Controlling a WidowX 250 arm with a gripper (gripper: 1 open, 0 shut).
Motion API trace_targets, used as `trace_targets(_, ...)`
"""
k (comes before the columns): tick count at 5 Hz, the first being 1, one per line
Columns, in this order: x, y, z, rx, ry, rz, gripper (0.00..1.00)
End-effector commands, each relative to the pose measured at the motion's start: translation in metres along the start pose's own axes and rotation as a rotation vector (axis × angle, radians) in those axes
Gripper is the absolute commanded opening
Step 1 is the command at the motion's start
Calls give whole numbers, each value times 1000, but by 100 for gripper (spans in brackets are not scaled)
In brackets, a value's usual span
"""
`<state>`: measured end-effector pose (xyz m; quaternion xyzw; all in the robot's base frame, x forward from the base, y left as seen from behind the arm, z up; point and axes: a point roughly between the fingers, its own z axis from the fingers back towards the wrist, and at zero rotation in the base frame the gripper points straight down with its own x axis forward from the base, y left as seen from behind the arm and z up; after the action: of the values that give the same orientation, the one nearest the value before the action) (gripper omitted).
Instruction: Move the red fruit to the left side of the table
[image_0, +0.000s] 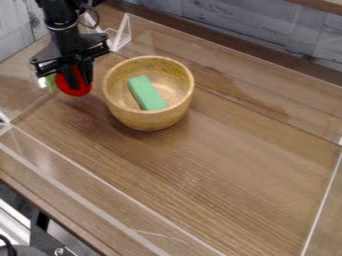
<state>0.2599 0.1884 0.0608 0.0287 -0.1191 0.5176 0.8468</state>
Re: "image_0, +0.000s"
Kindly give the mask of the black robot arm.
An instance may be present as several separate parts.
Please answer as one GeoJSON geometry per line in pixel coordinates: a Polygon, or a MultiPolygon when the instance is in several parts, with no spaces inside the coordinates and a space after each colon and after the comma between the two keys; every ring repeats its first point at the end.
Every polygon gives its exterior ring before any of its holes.
{"type": "Polygon", "coordinates": [[[30,57],[38,78],[54,74],[57,88],[70,96],[92,89],[93,61],[109,52],[108,35],[81,33],[80,13],[92,10],[86,0],[34,0],[44,14],[50,41],[30,57]]]}

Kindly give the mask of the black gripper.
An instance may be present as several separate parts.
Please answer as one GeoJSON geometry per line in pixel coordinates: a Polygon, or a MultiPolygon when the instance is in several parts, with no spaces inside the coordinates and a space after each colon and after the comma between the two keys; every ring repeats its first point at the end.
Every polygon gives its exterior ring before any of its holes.
{"type": "Polygon", "coordinates": [[[65,30],[49,31],[46,46],[30,57],[38,78],[58,73],[57,85],[62,90],[78,90],[77,67],[85,84],[92,83],[92,60],[109,52],[105,33],[81,33],[77,26],[65,30]]]}

